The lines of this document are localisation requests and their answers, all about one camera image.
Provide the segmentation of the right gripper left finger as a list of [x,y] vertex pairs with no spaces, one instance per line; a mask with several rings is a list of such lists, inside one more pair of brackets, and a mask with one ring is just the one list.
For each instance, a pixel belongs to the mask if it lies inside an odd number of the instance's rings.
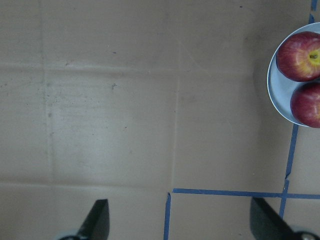
[[82,225],[74,234],[58,240],[107,240],[110,234],[110,211],[108,199],[95,201]]

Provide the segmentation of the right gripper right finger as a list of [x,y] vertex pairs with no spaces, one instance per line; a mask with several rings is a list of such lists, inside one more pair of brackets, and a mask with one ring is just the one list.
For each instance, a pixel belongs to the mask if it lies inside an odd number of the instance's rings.
[[262,197],[252,197],[249,215],[250,231],[256,240],[319,240],[308,231],[293,231]]

